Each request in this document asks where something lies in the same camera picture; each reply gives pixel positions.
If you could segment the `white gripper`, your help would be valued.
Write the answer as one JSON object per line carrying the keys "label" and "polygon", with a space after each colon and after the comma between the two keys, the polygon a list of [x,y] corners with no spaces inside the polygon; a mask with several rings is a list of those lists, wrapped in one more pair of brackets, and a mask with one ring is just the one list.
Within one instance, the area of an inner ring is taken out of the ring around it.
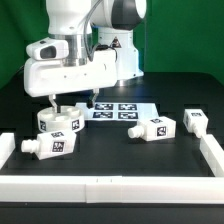
{"label": "white gripper", "polygon": [[53,111],[57,112],[56,95],[93,90],[87,107],[93,108],[99,88],[117,82],[116,52],[96,51],[94,60],[81,66],[64,66],[61,60],[35,61],[28,59],[24,69],[24,89],[32,97],[48,96]]}

